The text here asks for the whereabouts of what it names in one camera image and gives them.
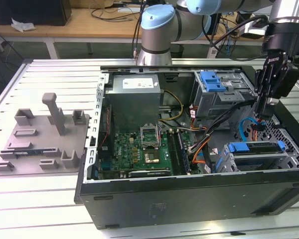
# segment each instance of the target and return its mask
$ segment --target white paper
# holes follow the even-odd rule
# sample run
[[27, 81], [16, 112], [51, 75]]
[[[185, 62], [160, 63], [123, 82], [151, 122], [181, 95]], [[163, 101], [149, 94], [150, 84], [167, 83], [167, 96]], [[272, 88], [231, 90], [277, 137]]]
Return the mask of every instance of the white paper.
[[211, 173], [210, 167], [208, 167], [207, 164], [205, 164], [205, 170], [207, 173]]
[[123, 80], [123, 89], [154, 88], [152, 78], [131, 78]]
[[34, 27], [33, 23], [23, 23], [23, 22], [18, 22], [16, 20], [12, 19], [12, 24], [11, 26], [20, 31], [20, 32], [24, 32], [24, 31], [29, 31], [29, 30], [35, 30], [36, 28]]
[[212, 153], [210, 153], [210, 155], [217, 155], [218, 154], [218, 149], [217, 148], [213, 148], [212, 149]]
[[223, 86], [233, 86], [230, 81], [222, 81], [221, 84]]
[[190, 111], [190, 117], [192, 117], [192, 118], [196, 118], [196, 111], [191, 110], [191, 111]]

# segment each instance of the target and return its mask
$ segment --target light blue robot joint cap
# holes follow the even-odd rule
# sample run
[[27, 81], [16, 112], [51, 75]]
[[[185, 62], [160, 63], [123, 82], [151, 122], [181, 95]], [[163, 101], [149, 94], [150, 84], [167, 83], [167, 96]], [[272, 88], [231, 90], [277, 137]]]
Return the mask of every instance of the light blue robot joint cap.
[[157, 29], [169, 23], [174, 16], [175, 9], [172, 5], [149, 6], [142, 15], [142, 28], [145, 30]]
[[220, 8], [221, 0], [187, 0], [188, 10], [194, 15], [212, 15]]

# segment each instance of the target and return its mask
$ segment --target motherboard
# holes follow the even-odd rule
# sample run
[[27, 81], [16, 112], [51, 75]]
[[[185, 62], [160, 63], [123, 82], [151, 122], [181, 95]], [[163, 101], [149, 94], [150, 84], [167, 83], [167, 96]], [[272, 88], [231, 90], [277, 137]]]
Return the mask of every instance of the motherboard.
[[138, 177], [142, 171], [168, 172], [169, 175], [187, 173], [186, 152], [191, 145], [186, 131], [116, 133], [113, 157], [102, 159], [100, 173], [105, 177], [117, 174], [120, 178]]

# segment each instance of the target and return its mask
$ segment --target black box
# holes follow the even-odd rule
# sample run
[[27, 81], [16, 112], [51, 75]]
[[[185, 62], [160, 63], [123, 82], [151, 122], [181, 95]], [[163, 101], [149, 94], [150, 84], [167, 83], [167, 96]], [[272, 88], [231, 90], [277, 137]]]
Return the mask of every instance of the black box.
[[11, 18], [34, 25], [64, 26], [71, 16], [69, 0], [0, 0], [0, 25]]

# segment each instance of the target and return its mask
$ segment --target gray plastic peg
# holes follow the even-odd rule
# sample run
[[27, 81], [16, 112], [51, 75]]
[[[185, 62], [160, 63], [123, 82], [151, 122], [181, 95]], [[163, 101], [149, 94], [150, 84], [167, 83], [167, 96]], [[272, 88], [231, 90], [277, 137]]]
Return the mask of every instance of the gray plastic peg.
[[63, 117], [56, 106], [56, 94], [55, 93], [44, 93], [42, 97], [42, 103], [48, 106], [51, 117], [55, 123], [55, 126], [59, 132], [59, 135], [65, 135], [65, 126]]

